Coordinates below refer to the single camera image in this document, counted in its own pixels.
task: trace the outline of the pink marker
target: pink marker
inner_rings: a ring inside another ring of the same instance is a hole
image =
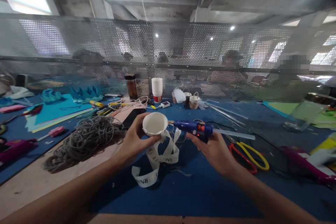
[[[39,138],[39,139],[37,140],[37,142],[42,141],[43,139],[45,139],[45,138],[47,138],[47,137],[49,137],[49,136],[51,136],[51,137],[56,137],[57,135],[61,134],[63,131],[64,131],[64,127],[63,127],[63,126],[54,128],[54,129],[52,129],[51,131],[49,131],[49,134],[48,134],[48,135],[45,135],[45,136]]]

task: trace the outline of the small cup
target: small cup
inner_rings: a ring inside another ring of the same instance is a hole
[[[184,104],[184,105],[189,105],[189,97],[191,96],[191,93],[190,92],[183,92],[184,93],[184,95],[185,95],[185,101],[183,101],[182,102],[182,104]]]
[[[153,112],[145,116],[142,129],[147,136],[162,135],[168,127],[168,119],[164,114]]]
[[[198,92],[195,92],[193,96],[189,97],[189,107],[191,109],[197,109],[199,102],[200,102],[200,97],[198,96]]]

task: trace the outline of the stacked paper cups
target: stacked paper cups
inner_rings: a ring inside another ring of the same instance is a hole
[[[155,103],[161,103],[162,100],[162,78],[152,79],[152,92]]]

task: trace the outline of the white ribbon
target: white ribbon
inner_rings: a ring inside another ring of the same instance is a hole
[[[156,180],[158,179],[157,177],[159,173],[160,163],[173,164],[179,161],[178,156],[179,156],[180,150],[175,145],[175,143],[178,140],[180,135],[181,135],[181,130],[176,129],[174,140],[173,140],[169,132],[165,130],[162,134],[161,140],[146,150],[148,160],[153,169],[152,172],[146,175],[143,175],[143,176],[139,176],[141,168],[136,167],[136,166],[132,167],[132,175],[140,187],[145,188],[145,187],[149,187],[155,184]],[[169,137],[169,144],[166,147],[164,153],[162,155],[159,155],[158,150],[157,150],[158,146],[160,143],[163,143],[166,137]]]

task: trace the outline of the perforated metal partition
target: perforated metal partition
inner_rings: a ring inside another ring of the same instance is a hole
[[[22,14],[0,15],[0,66],[29,75],[28,88],[69,90],[100,83],[127,94],[164,79],[164,96],[186,86],[202,98],[300,100],[333,84],[336,27],[133,22]]]

